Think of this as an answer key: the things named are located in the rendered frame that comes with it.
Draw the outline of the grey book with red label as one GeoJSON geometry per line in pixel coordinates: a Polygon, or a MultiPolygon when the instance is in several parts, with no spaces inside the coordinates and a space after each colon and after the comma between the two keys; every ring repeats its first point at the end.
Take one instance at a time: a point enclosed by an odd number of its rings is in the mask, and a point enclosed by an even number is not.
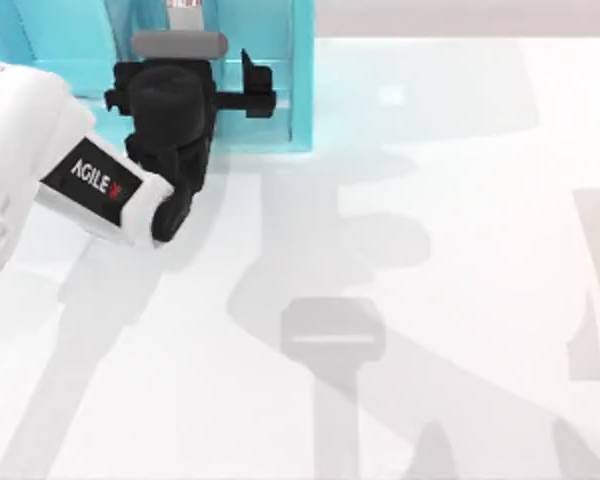
{"type": "Polygon", "coordinates": [[[166,0],[172,30],[204,29],[203,0],[166,0]]]}

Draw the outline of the pale grey rounded box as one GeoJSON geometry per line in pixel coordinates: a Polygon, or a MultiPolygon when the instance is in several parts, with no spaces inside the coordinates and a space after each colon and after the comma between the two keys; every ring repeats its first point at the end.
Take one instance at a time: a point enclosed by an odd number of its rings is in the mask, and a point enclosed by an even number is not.
{"type": "Polygon", "coordinates": [[[142,30],[131,38],[133,51],[152,59],[215,60],[228,52],[220,32],[198,30],[142,30]]]}

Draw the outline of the light blue rack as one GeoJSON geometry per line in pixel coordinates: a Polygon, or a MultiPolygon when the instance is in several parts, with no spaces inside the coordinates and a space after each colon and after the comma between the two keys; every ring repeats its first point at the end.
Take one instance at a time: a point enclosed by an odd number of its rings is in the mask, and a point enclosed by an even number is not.
{"type": "MultiPolygon", "coordinates": [[[[241,50],[273,72],[273,116],[249,119],[224,110],[214,148],[231,153],[308,152],[314,143],[314,0],[203,0],[204,29],[228,40],[212,61],[222,91],[242,89],[241,50]]],[[[0,61],[51,71],[66,79],[93,111],[96,130],[120,147],[130,118],[109,112],[104,93],[118,61],[136,61],[131,38],[166,29],[166,0],[0,0],[0,61]]]]}

